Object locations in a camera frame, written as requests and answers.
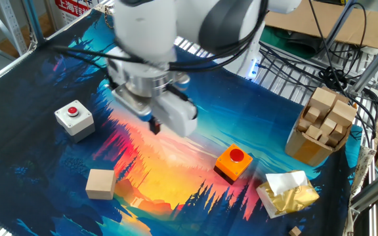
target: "white paper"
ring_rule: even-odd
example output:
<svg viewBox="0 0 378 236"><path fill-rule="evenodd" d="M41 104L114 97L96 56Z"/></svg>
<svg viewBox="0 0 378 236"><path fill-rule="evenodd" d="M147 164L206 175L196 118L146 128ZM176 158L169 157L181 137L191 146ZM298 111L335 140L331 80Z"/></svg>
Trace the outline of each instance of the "white paper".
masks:
<svg viewBox="0 0 378 236"><path fill-rule="evenodd" d="M294 187L308 185L306 173L302 170L285 174L266 174L266 179L275 196Z"/></svg>

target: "wooden block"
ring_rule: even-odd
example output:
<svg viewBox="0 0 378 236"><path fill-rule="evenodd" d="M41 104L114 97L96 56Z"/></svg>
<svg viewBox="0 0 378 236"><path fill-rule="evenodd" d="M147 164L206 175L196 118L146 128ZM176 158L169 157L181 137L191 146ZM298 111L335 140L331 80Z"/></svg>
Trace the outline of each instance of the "wooden block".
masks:
<svg viewBox="0 0 378 236"><path fill-rule="evenodd" d="M352 124L356 113L357 110L355 108L338 100L329 112L329 115L327 115L327 118L335 121L339 125L349 127Z"/></svg>
<svg viewBox="0 0 378 236"><path fill-rule="evenodd" d="M297 126L297 130L300 132L306 132L307 129L310 127L311 122L306 121L305 119L300 119L299 125Z"/></svg>
<svg viewBox="0 0 378 236"><path fill-rule="evenodd" d="M301 233L301 231L300 231L300 229L299 229L297 226L295 226L295 227L289 232L290 236L299 236L300 233Z"/></svg>
<svg viewBox="0 0 378 236"><path fill-rule="evenodd" d="M310 107L304 116L307 121L314 123L320 115L320 111L317 108Z"/></svg>
<svg viewBox="0 0 378 236"><path fill-rule="evenodd" d="M309 135L311 138L318 140L320 138L320 135L322 135L322 131L316 128L315 126L310 125L306 134Z"/></svg>
<svg viewBox="0 0 378 236"><path fill-rule="evenodd" d="M336 147L336 145L338 145L338 140L328 136L329 140L326 142L326 145L328 145L329 147Z"/></svg>
<svg viewBox="0 0 378 236"><path fill-rule="evenodd" d="M85 191L90 199L112 200L115 183L114 170L91 169Z"/></svg>
<svg viewBox="0 0 378 236"><path fill-rule="evenodd" d="M344 138L346 133L347 133L347 128L340 124L337 124L329 136L332 137L333 139L336 139L336 141L340 141L341 139Z"/></svg>
<svg viewBox="0 0 378 236"><path fill-rule="evenodd" d="M335 98L335 94L328 92L322 88L317 88L310 98L308 105L318 109L320 111L320 116L324 117L331 109Z"/></svg>
<svg viewBox="0 0 378 236"><path fill-rule="evenodd" d="M333 129L336 127L336 122L329 118L326 118L323 124L320 126L320 130L323 134L329 135L332 133Z"/></svg>
<svg viewBox="0 0 378 236"><path fill-rule="evenodd" d="M325 134L322 134L319 138L319 142L323 143L323 144L327 144L327 142L329 141L329 136L328 135L325 135Z"/></svg>
<svg viewBox="0 0 378 236"><path fill-rule="evenodd" d="M318 118L318 119L313 123L313 126L316 127L316 128L320 128L322 124L323 124L323 119L322 119L322 118Z"/></svg>

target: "wooden block holder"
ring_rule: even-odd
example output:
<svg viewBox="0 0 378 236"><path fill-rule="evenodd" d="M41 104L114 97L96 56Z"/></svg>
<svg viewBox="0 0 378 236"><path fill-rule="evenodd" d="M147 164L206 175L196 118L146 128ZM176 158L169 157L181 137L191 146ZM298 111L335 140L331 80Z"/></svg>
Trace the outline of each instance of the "wooden block holder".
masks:
<svg viewBox="0 0 378 236"><path fill-rule="evenodd" d="M336 100L348 103L348 98L333 92L328 88L323 88L324 90L336 94ZM334 151L338 151L347 142L349 137L351 126L347 128L345 137L342 138L336 147L329 147L318 140L315 140L305 133L297 130L299 120L303 118L306 109L308 109L308 103L299 115L299 118L295 121L293 130L289 135L287 145L285 146L285 152L294 159L297 159L303 163L306 163L312 167L316 167L321 162L323 162L327 156L329 156Z"/></svg>

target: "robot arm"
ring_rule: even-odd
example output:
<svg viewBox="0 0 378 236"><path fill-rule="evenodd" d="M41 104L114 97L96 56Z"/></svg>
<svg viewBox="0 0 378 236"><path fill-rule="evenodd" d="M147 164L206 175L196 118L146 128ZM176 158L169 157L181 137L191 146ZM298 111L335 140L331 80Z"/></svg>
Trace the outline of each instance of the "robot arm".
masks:
<svg viewBox="0 0 378 236"><path fill-rule="evenodd" d="M291 12L300 2L271 0L269 6L277 12ZM245 38L257 26L259 10L264 10L266 3L266 0L115 0L118 47L108 54L138 57L147 64L108 59L112 94L130 112L149 121L152 131L164 124L180 136L191 134L197 125L198 111L180 92L188 86L189 76L151 65L176 61L174 41L178 34L213 54L246 44Z"/></svg>

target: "orange block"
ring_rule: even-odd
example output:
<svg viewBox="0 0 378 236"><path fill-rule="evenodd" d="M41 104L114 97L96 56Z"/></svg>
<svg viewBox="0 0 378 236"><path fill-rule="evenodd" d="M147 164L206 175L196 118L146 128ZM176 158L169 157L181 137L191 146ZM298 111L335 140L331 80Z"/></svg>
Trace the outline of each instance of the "orange block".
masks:
<svg viewBox="0 0 378 236"><path fill-rule="evenodd" d="M217 159L214 170L232 184L239 178L243 171L246 170L252 160L251 156L235 144L232 144Z"/></svg>

